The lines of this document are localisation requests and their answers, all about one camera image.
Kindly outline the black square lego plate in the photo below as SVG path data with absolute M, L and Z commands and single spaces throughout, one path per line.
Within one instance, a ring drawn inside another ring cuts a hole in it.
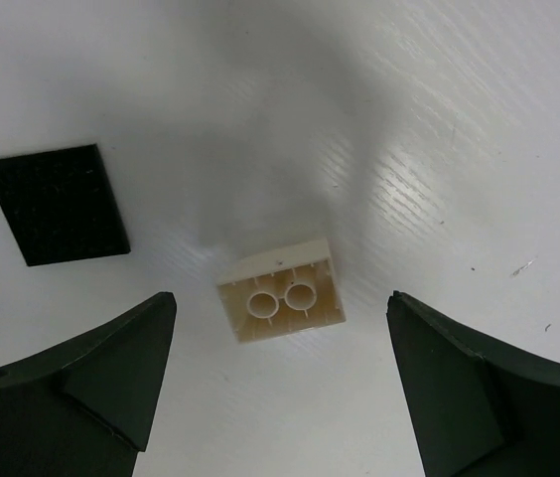
M 95 144 L 0 158 L 0 208 L 30 267 L 131 251 Z

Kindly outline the cream lego brick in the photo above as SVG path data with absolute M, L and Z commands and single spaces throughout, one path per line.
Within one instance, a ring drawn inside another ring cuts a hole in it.
M 240 343 L 346 321 L 324 238 L 244 258 L 218 280 L 216 288 Z

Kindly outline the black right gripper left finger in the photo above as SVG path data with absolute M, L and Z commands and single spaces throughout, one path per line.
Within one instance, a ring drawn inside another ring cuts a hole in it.
M 0 476 L 130 476 L 147 448 L 177 303 L 119 317 L 0 367 Z

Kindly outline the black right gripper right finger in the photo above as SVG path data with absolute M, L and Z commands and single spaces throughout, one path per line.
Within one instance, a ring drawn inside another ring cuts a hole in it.
M 387 323 L 428 476 L 560 476 L 560 364 L 399 291 Z

